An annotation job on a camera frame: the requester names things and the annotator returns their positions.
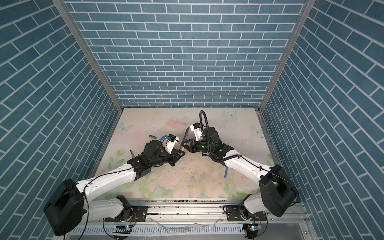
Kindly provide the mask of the green pen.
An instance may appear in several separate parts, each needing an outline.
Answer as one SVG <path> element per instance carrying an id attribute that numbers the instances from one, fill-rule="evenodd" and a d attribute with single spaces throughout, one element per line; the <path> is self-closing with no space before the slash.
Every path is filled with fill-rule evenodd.
<path id="1" fill-rule="evenodd" d="M 184 137 L 183 137 L 183 142 L 185 142 L 187 140 L 189 131 L 190 131 L 190 127 L 187 127 L 185 134 L 184 134 Z"/>

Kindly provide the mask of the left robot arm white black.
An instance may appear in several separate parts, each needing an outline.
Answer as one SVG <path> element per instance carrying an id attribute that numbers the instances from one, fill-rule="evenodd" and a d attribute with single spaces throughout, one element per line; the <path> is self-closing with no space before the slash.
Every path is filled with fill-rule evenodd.
<path id="1" fill-rule="evenodd" d="M 91 201 L 123 184 L 134 182 L 149 174 L 153 167 L 170 164 L 172 167 L 186 154 L 175 150 L 173 144 L 152 140 L 146 143 L 141 154 L 122 166 L 105 174 L 75 182 L 61 182 L 44 207 L 44 214 L 55 236 L 63 236 L 80 223 L 92 220 L 113 219 L 130 222 L 133 207 L 126 197 L 119 195 L 106 204 L 91 205 Z"/>

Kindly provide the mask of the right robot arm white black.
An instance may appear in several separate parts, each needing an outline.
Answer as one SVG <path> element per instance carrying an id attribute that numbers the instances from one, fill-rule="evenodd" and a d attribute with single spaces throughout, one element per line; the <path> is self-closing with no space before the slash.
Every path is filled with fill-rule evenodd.
<path id="1" fill-rule="evenodd" d="M 299 193 L 282 166 L 270 167 L 244 156 L 233 147 L 224 144 L 213 127 L 195 123 L 190 126 L 190 131 L 195 137 L 182 142 L 187 151 L 201 152 L 213 162 L 233 169 L 259 185 L 259 196 L 249 194 L 239 204 L 239 212 L 243 218 L 249 219 L 263 211 L 282 217 L 297 200 Z"/>

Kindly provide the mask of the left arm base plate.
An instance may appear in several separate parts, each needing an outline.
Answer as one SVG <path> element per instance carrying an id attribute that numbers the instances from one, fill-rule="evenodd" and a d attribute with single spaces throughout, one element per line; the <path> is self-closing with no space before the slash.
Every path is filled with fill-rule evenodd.
<path id="1" fill-rule="evenodd" d="M 145 222 L 148 213 L 148 206 L 133 206 L 130 209 L 124 208 L 115 218 L 105 218 L 107 223 L 141 223 Z"/>

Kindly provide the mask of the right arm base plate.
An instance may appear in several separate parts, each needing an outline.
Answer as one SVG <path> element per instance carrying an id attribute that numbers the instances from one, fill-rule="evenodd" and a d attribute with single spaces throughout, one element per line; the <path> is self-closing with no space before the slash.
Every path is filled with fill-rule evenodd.
<path id="1" fill-rule="evenodd" d="M 229 222 L 267 220 L 266 212 L 251 214 L 245 207 L 239 205 L 224 205 L 222 209 L 227 217 L 227 221 Z"/>

